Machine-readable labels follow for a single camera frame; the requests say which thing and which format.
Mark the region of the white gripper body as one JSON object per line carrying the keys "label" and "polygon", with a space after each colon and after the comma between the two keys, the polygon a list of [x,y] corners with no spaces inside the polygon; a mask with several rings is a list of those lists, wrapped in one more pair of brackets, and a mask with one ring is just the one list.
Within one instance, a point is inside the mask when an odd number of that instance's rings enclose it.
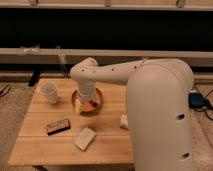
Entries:
{"label": "white gripper body", "polygon": [[96,89],[77,89],[77,95],[80,102],[85,103],[95,98]]}

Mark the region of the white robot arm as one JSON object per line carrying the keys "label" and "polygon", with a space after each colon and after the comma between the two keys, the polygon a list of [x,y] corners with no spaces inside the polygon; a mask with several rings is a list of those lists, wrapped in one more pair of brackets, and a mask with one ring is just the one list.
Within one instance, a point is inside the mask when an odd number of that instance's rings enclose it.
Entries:
{"label": "white robot arm", "polygon": [[194,76],[179,59],[143,59],[100,66],[87,58],[70,70],[80,103],[97,82],[126,87],[135,171],[194,171],[188,94]]}

